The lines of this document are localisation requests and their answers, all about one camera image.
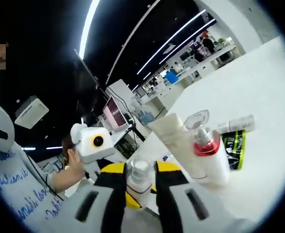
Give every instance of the white bottle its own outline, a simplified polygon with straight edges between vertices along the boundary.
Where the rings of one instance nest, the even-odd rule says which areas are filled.
[[[177,114],[166,115],[148,126],[195,182],[209,182],[198,157],[193,155],[191,135]]]
[[[150,171],[153,163],[144,158],[130,161],[131,174],[127,177],[126,191],[142,206],[147,206],[151,193],[152,179]]]
[[[252,114],[218,124],[219,133],[235,132],[239,130],[245,130],[246,132],[250,132],[253,131],[254,128],[255,122]]]
[[[225,185],[230,177],[230,166],[220,134],[205,127],[209,119],[207,110],[198,112],[186,120],[193,137],[193,152],[199,158],[210,183]]]

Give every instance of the blue object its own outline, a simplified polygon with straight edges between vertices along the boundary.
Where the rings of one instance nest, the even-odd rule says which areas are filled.
[[[138,113],[138,118],[141,121],[141,123],[144,125],[147,125],[155,120],[155,118],[150,112],[142,112],[142,111]]]
[[[177,75],[173,72],[173,71],[170,71],[168,72],[165,77],[167,78],[167,80],[171,83],[171,84],[174,84],[175,82],[177,82],[179,79],[177,77]]]

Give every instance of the transparent cap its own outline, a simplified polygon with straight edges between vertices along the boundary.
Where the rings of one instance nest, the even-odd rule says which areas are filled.
[[[131,160],[131,175],[134,181],[137,183],[141,183],[144,182],[146,179],[149,179],[149,173],[152,170],[153,165],[153,162],[143,157],[138,157]]]
[[[203,110],[189,116],[184,125],[192,136],[192,139],[201,146],[207,145],[213,140],[212,132],[206,127],[209,120],[209,111]]]

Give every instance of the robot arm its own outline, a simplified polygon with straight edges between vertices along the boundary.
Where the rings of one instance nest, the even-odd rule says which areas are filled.
[[[222,202],[196,183],[188,183],[179,167],[156,162],[156,202],[163,232],[247,232],[253,225],[237,220]],[[55,232],[107,233],[121,231],[126,206],[126,163],[102,169],[94,186],[83,187],[63,203],[53,222]]]
[[[254,224],[236,219],[221,200],[198,183],[189,183],[174,164],[156,162],[156,203],[163,232],[249,232]]]

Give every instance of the monitor screen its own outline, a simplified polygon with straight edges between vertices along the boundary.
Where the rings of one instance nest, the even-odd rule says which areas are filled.
[[[194,42],[193,44],[191,44],[189,47],[190,47],[192,50],[197,50],[198,48],[201,47],[201,44],[200,44],[200,42],[195,41],[195,42]]]
[[[103,109],[103,113],[105,114],[106,120],[110,123],[113,130],[127,123],[113,97],[110,97],[108,100],[107,105]]]
[[[188,57],[190,56],[190,54],[188,52],[185,52],[183,53],[181,56],[180,56],[180,59],[182,61],[186,60]]]

